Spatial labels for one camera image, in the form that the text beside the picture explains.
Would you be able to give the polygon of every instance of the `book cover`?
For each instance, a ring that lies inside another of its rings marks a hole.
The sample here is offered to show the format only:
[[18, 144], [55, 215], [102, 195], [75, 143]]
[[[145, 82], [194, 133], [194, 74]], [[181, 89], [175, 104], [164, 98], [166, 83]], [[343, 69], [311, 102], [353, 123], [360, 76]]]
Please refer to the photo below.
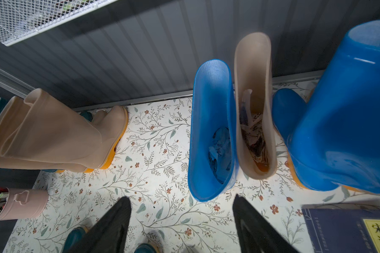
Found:
[[314, 252], [380, 253], [380, 210], [302, 211]]

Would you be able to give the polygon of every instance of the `gray wall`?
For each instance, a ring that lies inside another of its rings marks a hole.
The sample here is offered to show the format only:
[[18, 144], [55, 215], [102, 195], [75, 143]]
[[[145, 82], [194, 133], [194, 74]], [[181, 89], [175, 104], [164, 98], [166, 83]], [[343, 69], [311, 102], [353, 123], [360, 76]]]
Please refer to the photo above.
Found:
[[255, 31], [271, 38], [274, 76], [324, 69], [345, 32], [373, 19], [380, 0], [119, 0], [0, 43], [0, 68], [79, 107], [192, 89], [209, 59], [233, 69]]

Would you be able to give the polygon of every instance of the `floral floor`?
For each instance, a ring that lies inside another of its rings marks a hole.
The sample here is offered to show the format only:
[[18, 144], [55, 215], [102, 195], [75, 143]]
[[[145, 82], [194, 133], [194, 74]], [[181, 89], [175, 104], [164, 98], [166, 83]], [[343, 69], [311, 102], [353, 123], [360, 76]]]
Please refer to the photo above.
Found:
[[[278, 84], [274, 92], [292, 88], [307, 100], [316, 82]], [[213, 201], [197, 202], [187, 187], [191, 106], [191, 98], [128, 106], [128, 129], [110, 168], [90, 174], [41, 172], [35, 188], [48, 190], [45, 210], [37, 219], [17, 221], [4, 252], [60, 253], [73, 228], [92, 227], [122, 196], [132, 202], [125, 252], [142, 242], [152, 242], [166, 253], [240, 252], [232, 214], [236, 194], [301, 252], [313, 252], [302, 205], [380, 209], [380, 196], [297, 186], [279, 136], [274, 176], [253, 180], [240, 170], [231, 190]]]

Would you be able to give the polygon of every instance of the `blue rain boot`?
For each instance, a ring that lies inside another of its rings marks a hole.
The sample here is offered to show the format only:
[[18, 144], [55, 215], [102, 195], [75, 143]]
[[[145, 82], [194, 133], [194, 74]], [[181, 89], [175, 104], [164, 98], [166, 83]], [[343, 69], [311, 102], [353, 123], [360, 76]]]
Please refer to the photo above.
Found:
[[280, 89], [272, 115], [302, 186], [380, 194], [380, 20], [346, 34], [308, 104]]
[[205, 62], [194, 80], [188, 185], [201, 202], [235, 184], [238, 173], [236, 109], [231, 71], [221, 60]]

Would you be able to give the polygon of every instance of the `wire mesh shelf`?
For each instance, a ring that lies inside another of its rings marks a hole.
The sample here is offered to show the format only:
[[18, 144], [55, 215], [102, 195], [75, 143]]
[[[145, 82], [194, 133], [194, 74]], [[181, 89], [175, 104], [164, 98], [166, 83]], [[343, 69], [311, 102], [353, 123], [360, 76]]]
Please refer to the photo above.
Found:
[[0, 42], [30, 38], [116, 0], [0, 0]]

